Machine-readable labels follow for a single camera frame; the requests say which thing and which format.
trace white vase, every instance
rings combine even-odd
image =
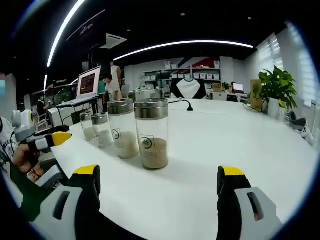
[[[288,110],[286,108],[280,107],[279,108],[279,121],[284,122],[286,120]]]
[[[277,119],[279,116],[279,100],[274,98],[269,98],[268,103],[268,115],[273,119]]]

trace monitor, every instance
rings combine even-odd
[[[101,66],[79,75],[76,98],[94,97],[98,95]]]
[[[244,85],[241,83],[233,83],[234,92],[244,93]]]

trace human hand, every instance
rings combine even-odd
[[[38,153],[31,152],[29,146],[27,144],[20,144],[18,148],[15,150],[14,156],[13,156],[13,164],[18,167],[20,172],[22,173],[28,173],[32,169],[31,161],[33,161],[32,158],[39,158]]]

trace metal lid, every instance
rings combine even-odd
[[[93,114],[91,117],[93,125],[100,125],[105,124],[108,122],[107,114],[106,113],[96,113]]]
[[[165,98],[148,98],[134,103],[136,119],[157,120],[168,116],[168,100]]]
[[[80,121],[88,121],[91,120],[91,113],[89,111],[85,111],[80,113]]]
[[[110,115],[129,114],[134,111],[134,101],[131,98],[108,102]]]

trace granular contents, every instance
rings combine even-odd
[[[106,148],[113,143],[111,131],[103,130],[98,132],[98,147]]]
[[[161,138],[140,138],[142,165],[146,169],[160,169],[168,162],[167,141]]]
[[[89,127],[83,130],[85,140],[90,141],[93,139],[96,135],[96,132],[94,131],[93,127]]]
[[[131,159],[139,153],[138,138],[131,131],[121,132],[114,137],[117,155],[122,159]]]

